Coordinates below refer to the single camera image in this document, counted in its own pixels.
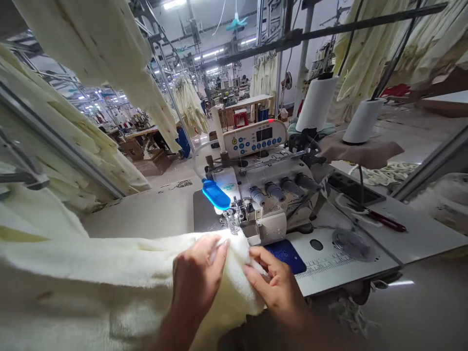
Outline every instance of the hanging garment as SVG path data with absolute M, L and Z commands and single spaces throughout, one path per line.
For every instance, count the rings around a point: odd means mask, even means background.
M 251 97 L 262 94 L 276 96 L 277 65 L 278 56 L 273 52 L 255 59 L 250 85 Z M 270 114 L 273 114 L 274 99 L 271 100 L 268 108 L 270 109 Z
M 47 189 L 12 190 L 0 202 L 0 233 L 9 233 L 0 240 L 0 349 L 147 350 L 171 303 L 173 259 L 212 233 L 90 239 Z M 219 337 L 264 308 L 242 271 L 251 264 L 265 274 L 247 239 L 242 232 L 216 234 L 230 245 L 192 350 L 216 350 Z
M 409 0 L 371 1 L 364 0 L 358 20 L 389 15 L 407 8 Z M 346 23 L 354 22 L 359 1 L 354 1 L 346 18 Z M 331 123 L 349 122 L 362 100 L 372 96 L 382 75 L 385 63 L 389 59 L 390 46 L 400 24 L 398 22 L 360 29 L 354 33 L 348 58 L 343 66 L 343 84 L 332 103 Z M 343 61 L 350 39 L 350 32 L 342 33 L 336 41 L 334 54 L 336 63 L 334 73 L 337 74 Z
M 426 5 L 441 2 L 445 0 L 430 0 Z M 400 27 L 397 38 L 403 36 L 406 28 L 407 25 Z M 404 83 L 412 90 L 427 88 L 436 76 L 450 73 L 455 66 L 466 69 L 467 48 L 468 0 L 450 0 L 442 12 L 419 19 L 389 86 Z
M 208 134 L 208 120 L 201 108 L 201 100 L 192 81 L 184 74 L 175 81 L 175 102 L 187 126 L 188 137 L 195 137 L 201 132 Z
M 1 45 L 0 76 L 10 90 L 28 101 L 49 126 L 73 143 L 127 195 L 151 188 L 113 140 Z M 89 212 L 98 203 L 113 199 L 2 105 L 0 125 L 11 139 L 36 155 L 50 179 L 51 191 L 74 212 Z
M 44 51 L 89 86 L 110 84 L 152 118 L 173 152 L 176 124 L 147 71 L 151 49 L 125 0 L 14 1 Z

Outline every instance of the hand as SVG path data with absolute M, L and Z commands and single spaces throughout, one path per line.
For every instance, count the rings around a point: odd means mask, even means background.
M 245 276 L 263 298 L 272 316 L 294 334 L 310 330 L 312 317 L 289 266 L 260 246 L 251 247 L 250 255 L 272 277 L 267 282 L 257 270 L 244 266 Z
M 204 235 L 174 259 L 172 313 L 200 324 L 210 310 L 221 284 L 229 246 L 227 240 L 215 248 L 220 238 Z

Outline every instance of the person's right hand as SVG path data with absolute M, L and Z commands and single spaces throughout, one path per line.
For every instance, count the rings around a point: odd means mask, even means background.
M 292 333 L 310 330 L 312 316 L 289 266 L 260 246 L 251 247 L 250 255 L 272 277 L 267 282 L 257 270 L 244 266 L 245 276 L 272 316 Z

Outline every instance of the sewing machine control panel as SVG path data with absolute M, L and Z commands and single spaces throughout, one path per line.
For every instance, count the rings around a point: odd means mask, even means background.
M 223 134 L 230 158 L 238 158 L 284 144 L 286 126 L 278 119 L 267 119 Z

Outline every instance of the measuring ruler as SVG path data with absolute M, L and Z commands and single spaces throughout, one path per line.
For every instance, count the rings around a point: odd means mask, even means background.
M 315 274 L 326 272 L 333 268 L 347 265 L 354 262 L 355 259 L 349 257 L 347 254 L 337 251 L 331 253 L 324 258 L 313 259 L 305 262 L 307 270 L 303 273 L 296 274 L 296 279 L 311 277 Z

